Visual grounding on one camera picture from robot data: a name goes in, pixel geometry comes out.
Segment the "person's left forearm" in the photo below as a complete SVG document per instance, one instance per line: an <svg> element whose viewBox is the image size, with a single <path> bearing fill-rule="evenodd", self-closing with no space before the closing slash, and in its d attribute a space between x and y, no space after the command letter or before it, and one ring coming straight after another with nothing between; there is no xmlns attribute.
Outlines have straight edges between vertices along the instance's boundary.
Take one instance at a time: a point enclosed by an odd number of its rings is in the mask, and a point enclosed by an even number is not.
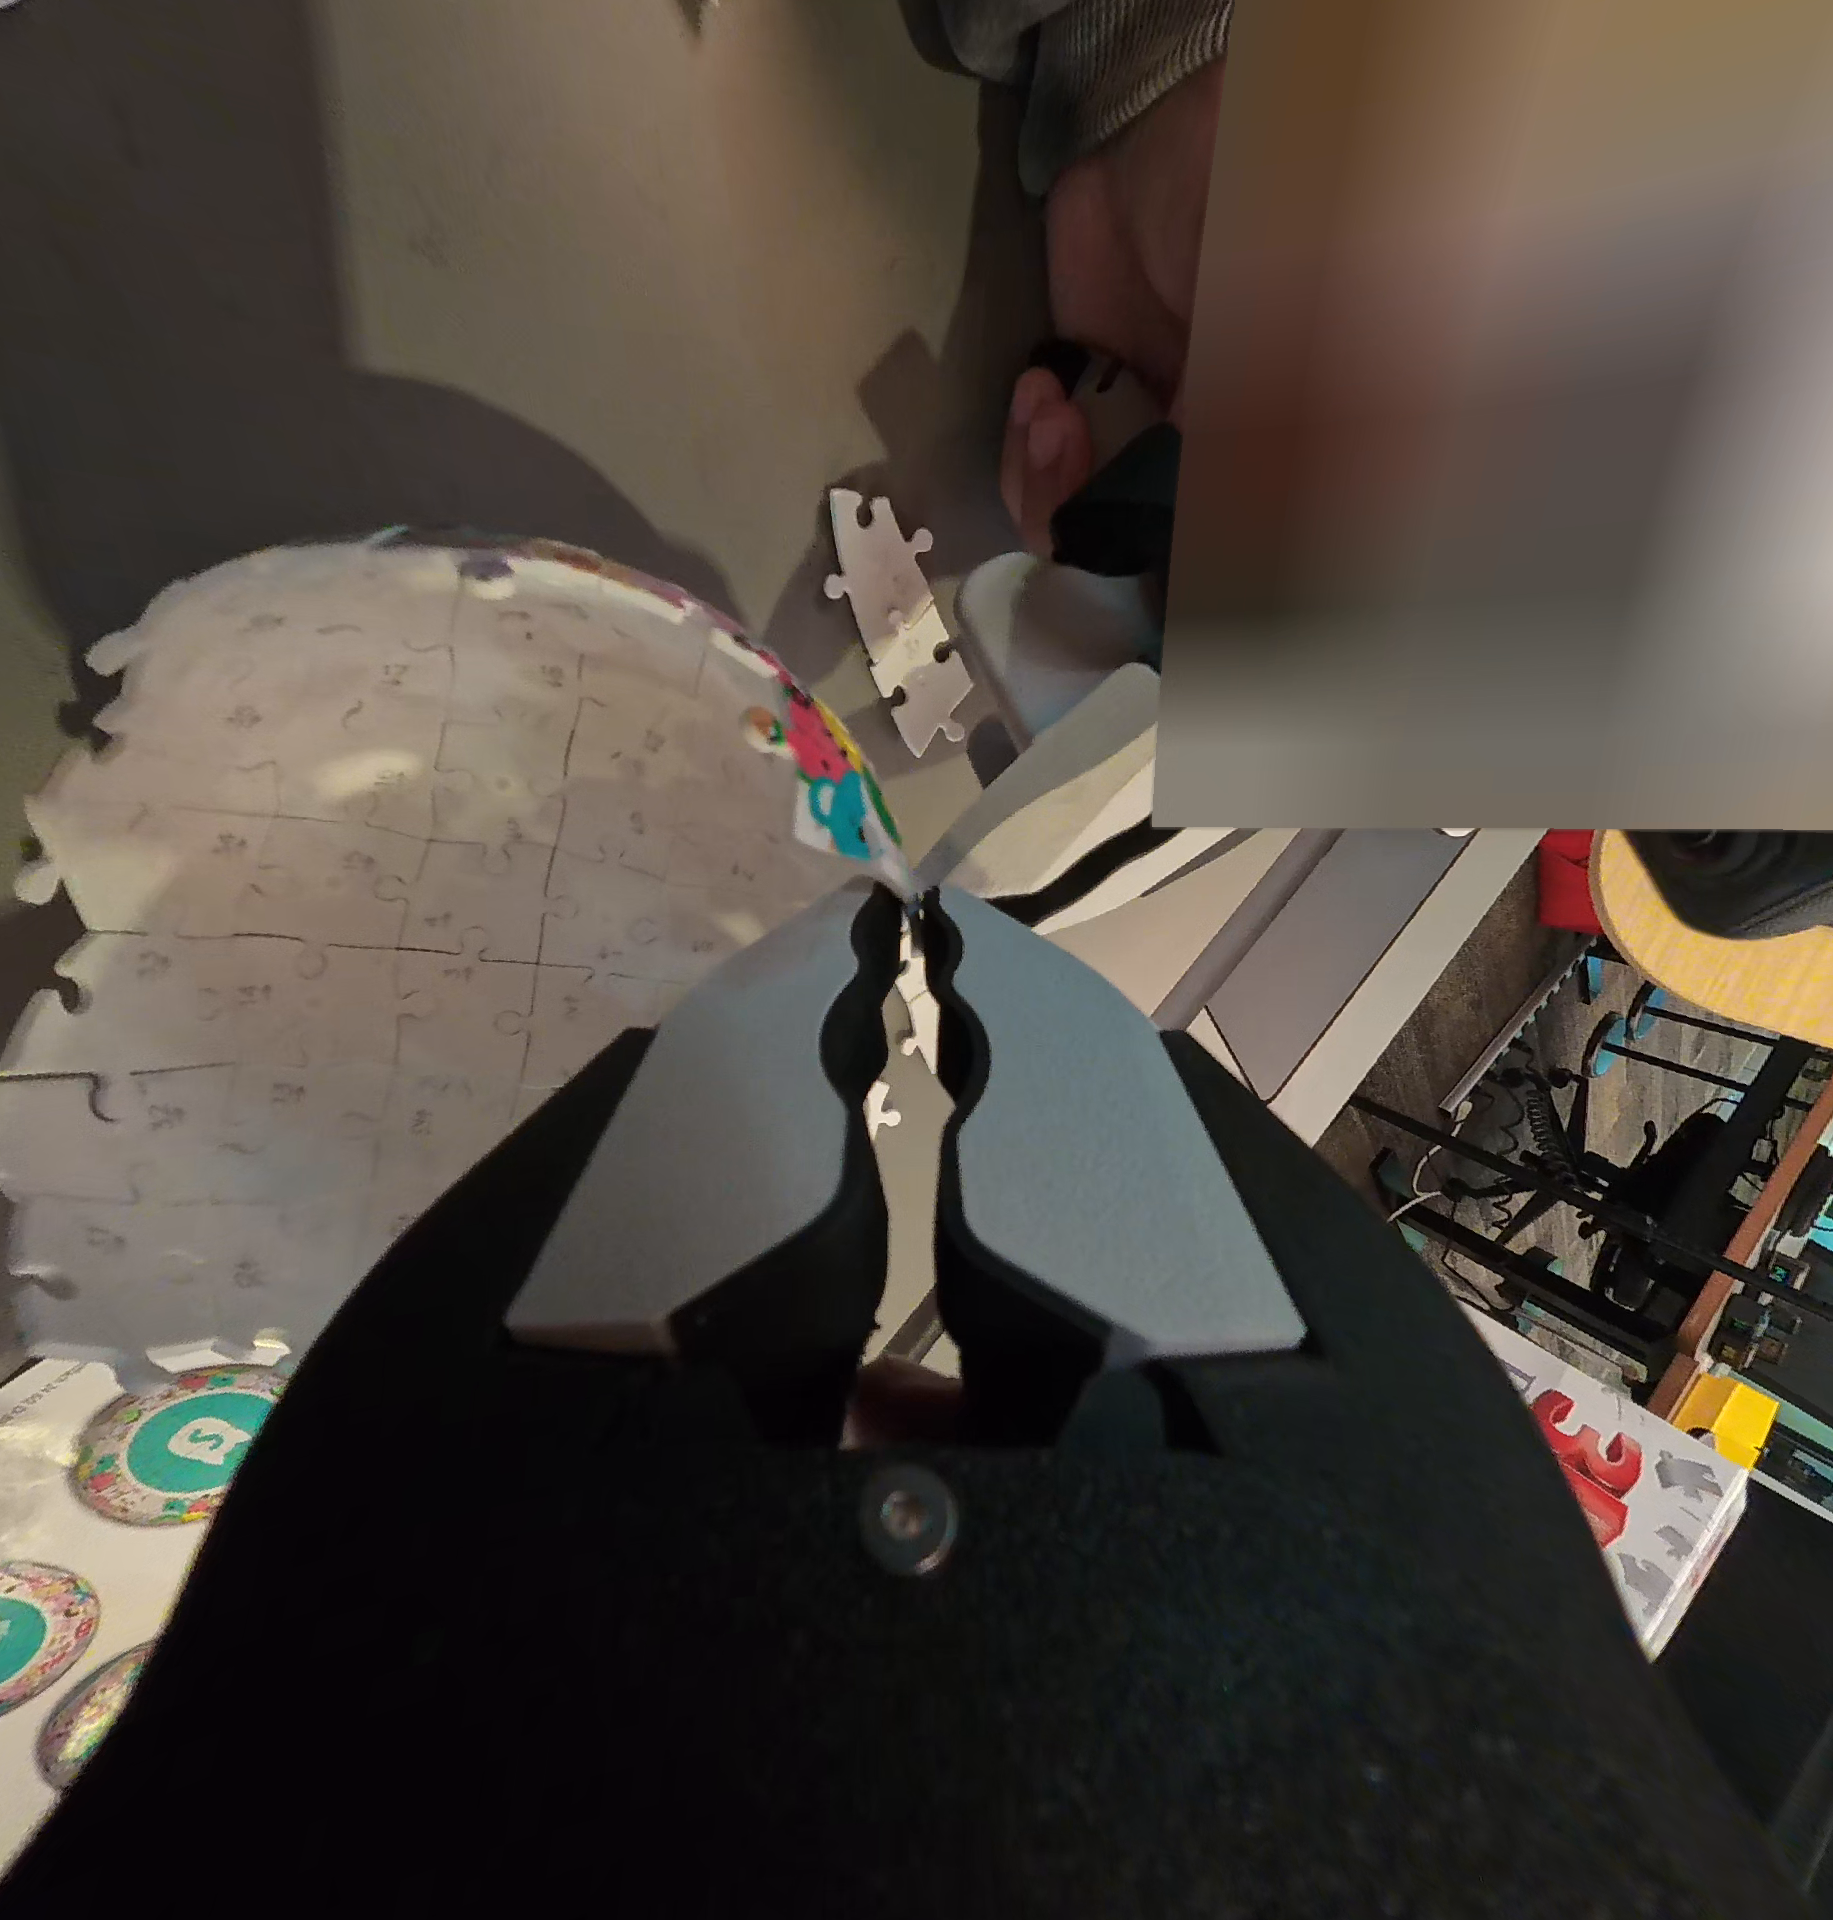
<svg viewBox="0 0 1833 1920"><path fill-rule="evenodd" d="M911 3L920 53L1022 101L1019 169L1046 199L1059 175L1225 59L1230 3Z"/></svg>

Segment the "colourful puzzle ball box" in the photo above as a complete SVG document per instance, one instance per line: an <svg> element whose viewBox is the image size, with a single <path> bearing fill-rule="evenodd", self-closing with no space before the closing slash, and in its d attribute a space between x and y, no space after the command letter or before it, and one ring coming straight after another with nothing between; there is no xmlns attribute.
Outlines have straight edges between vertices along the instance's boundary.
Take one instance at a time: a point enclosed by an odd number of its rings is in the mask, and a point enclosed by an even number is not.
<svg viewBox="0 0 1833 1920"><path fill-rule="evenodd" d="M1740 1527L1745 1467L1512 1327L1466 1315L1563 1467L1643 1652L1661 1655Z"/></svg>

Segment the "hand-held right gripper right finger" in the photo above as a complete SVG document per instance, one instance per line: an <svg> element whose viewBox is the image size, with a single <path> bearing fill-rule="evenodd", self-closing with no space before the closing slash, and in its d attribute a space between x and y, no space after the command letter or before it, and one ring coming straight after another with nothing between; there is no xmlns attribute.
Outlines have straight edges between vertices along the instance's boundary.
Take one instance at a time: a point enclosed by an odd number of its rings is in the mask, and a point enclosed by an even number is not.
<svg viewBox="0 0 1833 1920"><path fill-rule="evenodd" d="M1309 1340L1163 1034L1073 951L958 889L931 896L938 1294L964 1358L1016 1306L1104 1366L1292 1354Z"/></svg>

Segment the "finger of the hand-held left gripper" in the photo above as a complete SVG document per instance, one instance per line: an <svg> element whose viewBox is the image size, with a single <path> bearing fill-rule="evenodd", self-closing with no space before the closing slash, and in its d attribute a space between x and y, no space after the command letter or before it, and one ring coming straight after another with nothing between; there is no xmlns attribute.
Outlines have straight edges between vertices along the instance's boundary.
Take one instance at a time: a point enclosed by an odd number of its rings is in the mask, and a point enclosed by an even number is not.
<svg viewBox="0 0 1833 1920"><path fill-rule="evenodd" d="M1152 817L1159 676L1115 670L967 807L931 848L931 882L1028 897Z"/></svg>
<svg viewBox="0 0 1833 1920"><path fill-rule="evenodd" d="M1286 829L1161 829L1132 825L1074 858L1033 891L992 896L992 909L1045 936L1115 914L1251 840Z"/></svg>

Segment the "wooden document board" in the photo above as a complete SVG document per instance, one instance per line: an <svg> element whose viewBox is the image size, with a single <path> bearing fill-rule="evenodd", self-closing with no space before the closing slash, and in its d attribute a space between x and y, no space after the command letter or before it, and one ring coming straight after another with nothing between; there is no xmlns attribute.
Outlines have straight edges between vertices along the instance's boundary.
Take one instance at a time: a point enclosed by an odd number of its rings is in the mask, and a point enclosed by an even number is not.
<svg viewBox="0 0 1833 1920"><path fill-rule="evenodd" d="M1833 926L1762 941L1692 931L1615 829L1595 833L1592 882L1605 936L1648 984L1712 1019L1833 1051Z"/></svg>

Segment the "printed instruction leaflet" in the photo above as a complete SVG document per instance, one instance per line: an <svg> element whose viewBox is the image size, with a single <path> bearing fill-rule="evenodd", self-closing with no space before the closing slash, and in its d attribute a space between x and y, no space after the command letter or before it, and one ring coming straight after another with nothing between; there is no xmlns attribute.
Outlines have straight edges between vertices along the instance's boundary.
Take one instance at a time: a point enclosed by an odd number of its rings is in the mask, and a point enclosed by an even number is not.
<svg viewBox="0 0 1833 1920"><path fill-rule="evenodd" d="M0 1859L105 1746L283 1376L199 1356L123 1398L48 1358L0 1388L0 1567L25 1568L0 1579Z"/></svg>

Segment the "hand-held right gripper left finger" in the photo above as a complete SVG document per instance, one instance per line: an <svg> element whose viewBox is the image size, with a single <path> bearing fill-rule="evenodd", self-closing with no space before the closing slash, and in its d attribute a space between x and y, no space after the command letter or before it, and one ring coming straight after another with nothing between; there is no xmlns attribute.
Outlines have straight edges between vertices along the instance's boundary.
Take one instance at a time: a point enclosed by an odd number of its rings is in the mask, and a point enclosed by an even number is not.
<svg viewBox="0 0 1833 1920"><path fill-rule="evenodd" d="M662 1019L506 1331L598 1354L698 1352L702 1308L831 1223L882 1209L868 1127L901 901L843 886L726 960Z"/></svg>

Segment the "single white puzzle piece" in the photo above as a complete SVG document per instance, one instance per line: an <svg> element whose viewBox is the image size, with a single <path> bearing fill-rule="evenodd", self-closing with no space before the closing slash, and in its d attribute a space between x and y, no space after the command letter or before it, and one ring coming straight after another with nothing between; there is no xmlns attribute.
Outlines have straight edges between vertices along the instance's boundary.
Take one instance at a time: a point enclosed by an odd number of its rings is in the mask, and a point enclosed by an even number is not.
<svg viewBox="0 0 1833 1920"><path fill-rule="evenodd" d="M883 1035L888 1057L865 1101L867 1134L873 1144L902 1126L898 1105L898 1076L917 1065L928 1076L928 1086L954 1111L960 1101L960 1073L954 1071L946 1051L943 1006L939 1004L928 966L926 911L911 903L902 909L898 965L891 997L883 1000Z"/></svg>

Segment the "black wheeled chair base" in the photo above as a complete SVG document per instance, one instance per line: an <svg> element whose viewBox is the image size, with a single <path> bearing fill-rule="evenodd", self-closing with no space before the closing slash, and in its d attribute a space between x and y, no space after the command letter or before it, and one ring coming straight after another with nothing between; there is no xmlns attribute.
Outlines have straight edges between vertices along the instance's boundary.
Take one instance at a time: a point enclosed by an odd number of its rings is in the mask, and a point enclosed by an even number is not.
<svg viewBox="0 0 1833 1920"><path fill-rule="evenodd" d="M1452 1290L1554 1356L1651 1400L1833 1085L1833 1051L1641 991L1578 1058L1527 1020L1446 1112L1369 1094L1376 1197Z"/></svg>

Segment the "partly built white puzzle ball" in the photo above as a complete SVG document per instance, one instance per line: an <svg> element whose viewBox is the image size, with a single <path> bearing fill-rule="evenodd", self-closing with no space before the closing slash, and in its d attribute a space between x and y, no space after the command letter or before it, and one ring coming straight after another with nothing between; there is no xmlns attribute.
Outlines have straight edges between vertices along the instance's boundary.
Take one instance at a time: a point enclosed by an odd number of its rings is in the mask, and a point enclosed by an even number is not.
<svg viewBox="0 0 1833 1920"><path fill-rule="evenodd" d="M34 1356L304 1349L624 1029L910 876L832 709L579 546L265 549L88 660L105 742L29 799L19 876L83 936L0 1057Z"/></svg>

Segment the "person's left hand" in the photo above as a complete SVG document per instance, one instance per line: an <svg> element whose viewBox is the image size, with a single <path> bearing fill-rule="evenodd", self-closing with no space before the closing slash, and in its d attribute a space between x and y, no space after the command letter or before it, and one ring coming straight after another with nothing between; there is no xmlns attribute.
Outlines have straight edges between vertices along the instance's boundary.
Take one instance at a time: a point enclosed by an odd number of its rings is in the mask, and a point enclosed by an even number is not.
<svg viewBox="0 0 1833 1920"><path fill-rule="evenodd" d="M1214 61L1073 164L1046 202L1055 337L1115 361L1181 417L1225 61ZM1029 554L1052 556L1052 516L1099 457L1051 370L1020 374L999 450L999 492Z"/></svg>

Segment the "puzzle pieces group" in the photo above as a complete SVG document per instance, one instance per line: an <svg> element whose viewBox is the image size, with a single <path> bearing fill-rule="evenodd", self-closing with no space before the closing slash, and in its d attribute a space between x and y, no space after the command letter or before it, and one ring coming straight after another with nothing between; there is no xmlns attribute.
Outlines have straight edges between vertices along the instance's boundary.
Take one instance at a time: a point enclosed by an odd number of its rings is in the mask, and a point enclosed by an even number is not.
<svg viewBox="0 0 1833 1920"><path fill-rule="evenodd" d="M967 729L958 709L971 699L967 662L954 650L922 559L934 549L928 528L906 532L888 497L832 488L827 514L834 573L831 600L846 600L879 695L911 757L943 742L958 745Z"/></svg>

